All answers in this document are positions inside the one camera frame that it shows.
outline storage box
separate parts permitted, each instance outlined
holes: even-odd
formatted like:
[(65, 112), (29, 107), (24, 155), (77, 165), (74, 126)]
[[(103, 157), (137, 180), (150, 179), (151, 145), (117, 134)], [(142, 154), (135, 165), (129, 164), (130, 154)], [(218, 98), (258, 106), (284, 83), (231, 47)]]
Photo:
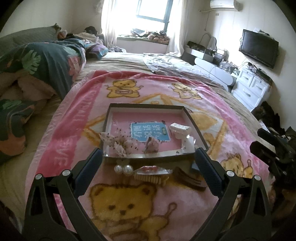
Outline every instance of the storage box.
[[(127, 158), (131, 162), (145, 160), (147, 164), (148, 160), (149, 163), (155, 163), (158, 161), (176, 161), (181, 158), (192, 159), (194, 150), (186, 152), (182, 149), (182, 141), (177, 139), (175, 134), (169, 130), (169, 126), (173, 123), (190, 126), (192, 128), (190, 136), (195, 140), (194, 147), (202, 147), (208, 150), (206, 141), (184, 106), (112, 103), (106, 115), (103, 132), (118, 135), (120, 130), (123, 136), (137, 138), (137, 146), (133, 147), (131, 153), (127, 154)], [(151, 135), (156, 135), (156, 138), (161, 141), (159, 152), (145, 154), (143, 152), (145, 142)], [(113, 147), (104, 144), (102, 141), (100, 145), (105, 160), (116, 162), (119, 157)]]

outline teddy bear print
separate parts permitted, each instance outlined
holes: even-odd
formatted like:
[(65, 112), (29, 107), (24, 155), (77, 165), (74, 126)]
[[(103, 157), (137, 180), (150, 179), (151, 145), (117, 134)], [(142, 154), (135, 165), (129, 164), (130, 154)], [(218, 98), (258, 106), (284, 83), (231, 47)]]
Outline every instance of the teddy bear print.
[(113, 86), (108, 86), (107, 90), (110, 90), (107, 97), (108, 98), (117, 98), (117, 97), (131, 97), (137, 98), (140, 96), (138, 90), (143, 88), (144, 86), (136, 86), (137, 82), (135, 80), (117, 80), (113, 81)]
[[(221, 162), (221, 166), (227, 171), (232, 170), (237, 176), (239, 177), (246, 177), (246, 178), (252, 178), (253, 177), (253, 168), (251, 166), (251, 160), (247, 160), (248, 166), (244, 168), (244, 165), (242, 163), (242, 158), (240, 154), (228, 154), (228, 159), (223, 160)], [(240, 202), (240, 195), (235, 199), (232, 211), (229, 215), (231, 217), (234, 215), (239, 208), (239, 202)]]
[(181, 99), (202, 99), (196, 90), (193, 90), (192, 88), (186, 85), (183, 85), (181, 83), (172, 83), (172, 86), (174, 86), (175, 89), (171, 86), (169, 86), (169, 88), (172, 89), (174, 92), (179, 93)]
[(160, 241), (158, 232), (167, 226), (177, 208), (172, 202), (164, 215), (152, 215), (156, 187), (97, 184), (90, 199), (95, 226), (106, 236), (118, 240)]

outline flat screen tv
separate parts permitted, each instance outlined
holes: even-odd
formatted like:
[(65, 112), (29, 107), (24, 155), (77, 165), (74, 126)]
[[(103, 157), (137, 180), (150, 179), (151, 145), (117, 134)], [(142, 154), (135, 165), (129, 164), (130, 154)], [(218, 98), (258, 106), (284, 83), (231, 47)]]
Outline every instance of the flat screen tv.
[(279, 43), (266, 35), (244, 29), (239, 51), (273, 69)]

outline curtain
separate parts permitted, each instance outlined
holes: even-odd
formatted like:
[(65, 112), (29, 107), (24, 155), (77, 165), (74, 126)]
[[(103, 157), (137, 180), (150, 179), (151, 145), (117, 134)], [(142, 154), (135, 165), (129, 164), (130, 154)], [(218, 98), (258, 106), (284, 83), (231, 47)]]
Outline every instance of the curtain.
[(102, 9), (102, 33), (104, 34), (107, 48), (116, 46), (115, 20), (116, 20), (116, 0), (105, 0)]
[(166, 53), (180, 57), (184, 52), (184, 42), (188, 33), (189, 11), (194, 0), (174, 0), (170, 12), (167, 36), (170, 42)]

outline teddy bear blanket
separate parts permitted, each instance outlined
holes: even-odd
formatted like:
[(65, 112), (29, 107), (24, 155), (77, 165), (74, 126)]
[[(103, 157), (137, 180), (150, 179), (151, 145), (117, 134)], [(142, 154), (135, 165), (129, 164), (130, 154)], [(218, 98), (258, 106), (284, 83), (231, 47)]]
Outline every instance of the teddy bear blanket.
[[(213, 160), (241, 177), (268, 176), (267, 166), (249, 151), (255, 139), (206, 84), (138, 72), (96, 71), (74, 86), (56, 111), (29, 168), (26, 197), (36, 173), (59, 175), (99, 146), (99, 132), (114, 102), (185, 106)], [(196, 191), (173, 177), (160, 187), (117, 175), (113, 169), (114, 165), (103, 163), (79, 198), (96, 227), (112, 240), (190, 240), (217, 202), (208, 188)], [(71, 229), (58, 198), (57, 203)]]

